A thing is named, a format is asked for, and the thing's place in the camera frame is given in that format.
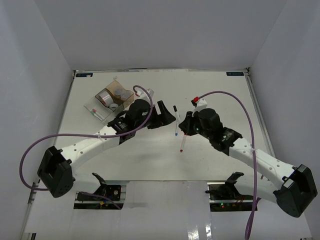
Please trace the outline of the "black marker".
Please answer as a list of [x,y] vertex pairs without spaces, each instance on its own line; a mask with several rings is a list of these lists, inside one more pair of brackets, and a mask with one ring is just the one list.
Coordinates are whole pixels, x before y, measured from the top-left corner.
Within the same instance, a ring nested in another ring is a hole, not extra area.
[[179,115],[179,112],[178,112],[178,109],[177,109],[176,105],[173,106],[173,110],[174,110],[176,121],[177,121],[178,124],[180,124],[181,118],[180,118],[180,115]]

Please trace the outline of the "small clear tape roll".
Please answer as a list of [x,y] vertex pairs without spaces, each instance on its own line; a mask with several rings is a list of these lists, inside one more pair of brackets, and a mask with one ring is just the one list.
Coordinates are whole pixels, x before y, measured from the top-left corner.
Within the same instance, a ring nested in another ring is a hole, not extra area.
[[109,105],[109,109],[111,110],[111,111],[115,111],[117,108],[119,107],[119,105],[118,104],[116,104],[116,103],[112,103],[112,104],[110,104]]

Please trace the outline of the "large silver tape roll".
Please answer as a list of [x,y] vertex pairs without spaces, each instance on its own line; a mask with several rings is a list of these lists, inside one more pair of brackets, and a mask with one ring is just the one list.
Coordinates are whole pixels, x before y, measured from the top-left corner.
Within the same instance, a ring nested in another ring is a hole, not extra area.
[[113,98],[109,95],[108,92],[105,91],[98,94],[98,99],[107,108],[110,106],[110,104],[114,103]]

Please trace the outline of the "green marker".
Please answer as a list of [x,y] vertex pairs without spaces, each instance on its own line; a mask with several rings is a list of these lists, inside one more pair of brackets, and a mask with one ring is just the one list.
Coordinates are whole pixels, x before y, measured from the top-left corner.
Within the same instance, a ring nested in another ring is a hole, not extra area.
[[97,117],[100,121],[103,121],[103,119],[96,113],[96,112],[92,112],[92,114]]

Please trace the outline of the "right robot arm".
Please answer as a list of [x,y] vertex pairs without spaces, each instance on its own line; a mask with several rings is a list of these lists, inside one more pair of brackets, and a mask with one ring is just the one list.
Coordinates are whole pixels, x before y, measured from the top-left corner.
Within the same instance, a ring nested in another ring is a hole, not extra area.
[[223,126],[219,115],[211,108],[196,113],[188,111],[179,128],[187,136],[206,138],[215,150],[256,168],[264,177],[253,179],[236,171],[219,187],[209,186],[206,193],[212,200],[251,196],[257,187],[257,198],[276,203],[285,213],[298,218],[318,194],[309,167],[303,164],[294,166],[254,149],[240,133]]

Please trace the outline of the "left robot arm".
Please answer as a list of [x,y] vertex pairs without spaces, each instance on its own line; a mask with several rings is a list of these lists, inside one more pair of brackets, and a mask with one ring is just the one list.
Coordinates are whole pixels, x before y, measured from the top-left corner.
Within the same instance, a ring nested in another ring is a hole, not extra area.
[[37,174],[54,198],[69,191],[86,192],[94,199],[105,196],[105,180],[96,173],[79,173],[81,165],[104,151],[117,147],[135,136],[135,128],[142,126],[156,129],[175,122],[176,118],[162,101],[151,107],[143,99],[135,100],[128,110],[120,112],[112,121],[98,131],[93,138],[57,149],[48,148]]

